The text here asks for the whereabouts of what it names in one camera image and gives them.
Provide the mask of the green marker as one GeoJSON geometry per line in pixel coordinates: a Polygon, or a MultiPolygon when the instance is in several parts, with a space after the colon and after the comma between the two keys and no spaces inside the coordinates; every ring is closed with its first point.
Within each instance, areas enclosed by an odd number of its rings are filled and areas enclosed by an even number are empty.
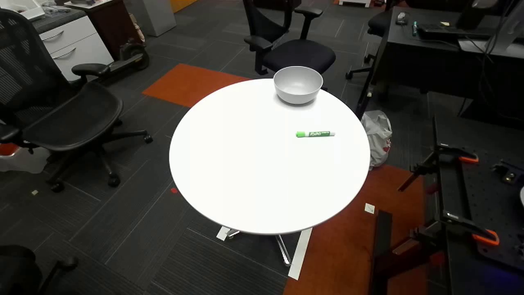
{"type": "Polygon", "coordinates": [[[334,137],[336,134],[333,132],[297,132],[297,138],[329,138],[334,137]]]}

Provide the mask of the white bowl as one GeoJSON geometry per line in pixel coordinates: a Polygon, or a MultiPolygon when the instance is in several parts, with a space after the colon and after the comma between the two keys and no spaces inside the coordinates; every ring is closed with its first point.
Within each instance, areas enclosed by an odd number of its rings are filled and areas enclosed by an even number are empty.
{"type": "Polygon", "coordinates": [[[311,104],[323,84],[323,76],[307,66],[288,66],[274,75],[277,98],[290,106],[311,104]]]}

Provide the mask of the round white table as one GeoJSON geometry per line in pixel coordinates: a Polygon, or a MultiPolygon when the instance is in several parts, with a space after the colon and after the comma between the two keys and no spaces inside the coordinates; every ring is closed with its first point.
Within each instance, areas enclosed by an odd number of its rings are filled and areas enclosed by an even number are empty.
{"type": "Polygon", "coordinates": [[[359,196],[370,168],[370,147],[354,112],[328,93],[292,107],[277,99],[270,79],[223,88],[192,107],[177,125],[169,166],[182,197],[234,234],[300,237],[284,253],[298,279],[315,227],[341,214],[359,196]],[[333,132],[297,138],[297,132],[333,132]]]}

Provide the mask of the white plastic bag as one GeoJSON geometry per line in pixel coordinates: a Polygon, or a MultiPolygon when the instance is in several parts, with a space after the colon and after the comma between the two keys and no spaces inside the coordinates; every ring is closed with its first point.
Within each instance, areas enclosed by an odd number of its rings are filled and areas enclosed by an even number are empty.
{"type": "Polygon", "coordinates": [[[380,168],[392,152],[392,122],[382,111],[370,111],[364,114],[362,125],[370,145],[370,168],[380,168]]]}

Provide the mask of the black padded office chair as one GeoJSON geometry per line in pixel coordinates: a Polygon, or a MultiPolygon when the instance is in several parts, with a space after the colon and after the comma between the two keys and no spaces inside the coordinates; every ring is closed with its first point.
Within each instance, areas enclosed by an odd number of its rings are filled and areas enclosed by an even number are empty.
{"type": "Polygon", "coordinates": [[[313,20],[323,16],[320,9],[307,9],[302,0],[243,0],[243,7],[249,25],[244,43],[256,55],[259,75],[277,73],[287,66],[326,73],[334,65],[336,53],[308,39],[313,20]],[[288,34],[295,14],[303,17],[300,39],[277,45],[277,40],[288,34]]]}

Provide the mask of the black scooter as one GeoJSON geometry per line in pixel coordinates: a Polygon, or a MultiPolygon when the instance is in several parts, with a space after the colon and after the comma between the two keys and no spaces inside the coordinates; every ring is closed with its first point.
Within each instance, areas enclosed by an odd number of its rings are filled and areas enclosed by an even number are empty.
{"type": "Polygon", "coordinates": [[[143,45],[125,43],[118,52],[118,60],[108,66],[108,75],[121,73],[128,68],[144,71],[149,66],[149,55],[143,45]]]}

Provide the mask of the orange black clamp upper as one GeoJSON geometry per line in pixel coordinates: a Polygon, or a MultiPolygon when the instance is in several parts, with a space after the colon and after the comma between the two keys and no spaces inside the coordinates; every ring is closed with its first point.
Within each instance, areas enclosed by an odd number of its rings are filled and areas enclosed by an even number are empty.
{"type": "Polygon", "coordinates": [[[444,160],[451,160],[462,165],[478,165],[480,158],[464,148],[438,143],[429,157],[411,170],[411,176],[400,186],[400,193],[405,193],[418,178],[433,175],[444,160]]]}

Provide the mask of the orange black clamp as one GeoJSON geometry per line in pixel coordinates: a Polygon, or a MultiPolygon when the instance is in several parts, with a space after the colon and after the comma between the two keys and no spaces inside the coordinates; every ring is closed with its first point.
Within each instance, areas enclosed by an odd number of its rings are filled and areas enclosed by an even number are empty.
{"type": "Polygon", "coordinates": [[[480,158],[464,148],[438,143],[429,157],[411,170],[411,176],[400,186],[400,193],[405,193],[418,178],[433,175],[444,160],[451,160],[462,165],[478,165],[480,158]]]}
{"type": "Polygon", "coordinates": [[[439,219],[415,230],[411,238],[428,248],[442,248],[446,245],[446,234],[462,234],[475,245],[485,248],[498,248],[500,237],[495,230],[477,225],[475,222],[444,211],[439,219]]]}

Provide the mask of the orange black clamp lower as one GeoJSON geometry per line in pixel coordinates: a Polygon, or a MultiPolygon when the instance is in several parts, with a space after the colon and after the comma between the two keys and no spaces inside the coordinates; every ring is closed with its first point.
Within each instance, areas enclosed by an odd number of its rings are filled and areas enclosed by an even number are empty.
{"type": "Polygon", "coordinates": [[[495,230],[477,225],[475,222],[444,211],[439,219],[415,230],[411,238],[428,248],[442,248],[446,245],[446,234],[462,234],[475,245],[485,248],[498,248],[500,237],[495,230]]]}

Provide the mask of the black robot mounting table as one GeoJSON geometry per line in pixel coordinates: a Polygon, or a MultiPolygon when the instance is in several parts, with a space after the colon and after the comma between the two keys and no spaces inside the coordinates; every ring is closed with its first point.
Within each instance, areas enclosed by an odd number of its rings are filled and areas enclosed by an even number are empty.
{"type": "Polygon", "coordinates": [[[495,230],[500,247],[478,247],[462,234],[447,232],[446,245],[434,250],[415,242],[411,232],[375,258],[377,289],[385,291],[390,279],[439,255],[447,295],[524,295],[523,132],[439,119],[433,124],[433,150],[438,143],[475,153],[480,163],[439,165],[431,175],[438,179],[431,222],[447,211],[495,230]]]}

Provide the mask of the black desk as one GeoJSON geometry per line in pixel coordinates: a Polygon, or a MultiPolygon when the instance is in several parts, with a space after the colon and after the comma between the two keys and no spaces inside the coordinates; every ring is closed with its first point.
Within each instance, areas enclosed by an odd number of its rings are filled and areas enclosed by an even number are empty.
{"type": "Polygon", "coordinates": [[[356,107],[362,117],[372,86],[400,84],[472,99],[470,112],[519,120],[524,111],[523,2],[501,14],[392,7],[374,17],[382,29],[375,61],[356,107]]]}

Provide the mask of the white drawer cabinet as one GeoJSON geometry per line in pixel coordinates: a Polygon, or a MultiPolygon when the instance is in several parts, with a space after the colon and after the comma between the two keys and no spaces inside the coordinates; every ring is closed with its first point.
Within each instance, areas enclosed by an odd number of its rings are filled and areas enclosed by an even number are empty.
{"type": "Polygon", "coordinates": [[[112,65],[113,58],[90,19],[81,11],[46,14],[33,20],[43,45],[63,76],[72,83],[77,65],[112,65]]]}

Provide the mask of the black mesh office chair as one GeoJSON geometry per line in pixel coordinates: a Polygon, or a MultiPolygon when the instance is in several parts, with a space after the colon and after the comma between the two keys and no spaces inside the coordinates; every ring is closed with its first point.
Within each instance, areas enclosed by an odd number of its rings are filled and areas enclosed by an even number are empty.
{"type": "Polygon", "coordinates": [[[115,134],[121,125],[123,102],[99,81],[110,66],[81,65],[72,86],[53,61],[35,25],[22,14],[0,11],[0,140],[20,148],[45,148],[58,161],[48,179],[53,193],[64,189],[64,173],[84,155],[94,153],[108,175],[110,188],[120,186],[105,145],[141,137],[146,130],[115,134]]]}

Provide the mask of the black chair bottom left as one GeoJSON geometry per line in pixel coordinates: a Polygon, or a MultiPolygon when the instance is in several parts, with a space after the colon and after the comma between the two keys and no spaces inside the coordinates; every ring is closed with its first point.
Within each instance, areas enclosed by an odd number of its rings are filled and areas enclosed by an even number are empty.
{"type": "Polygon", "coordinates": [[[77,258],[56,261],[45,276],[31,250],[17,245],[0,247],[0,295],[48,295],[58,273],[72,271],[77,266],[77,258]]]}

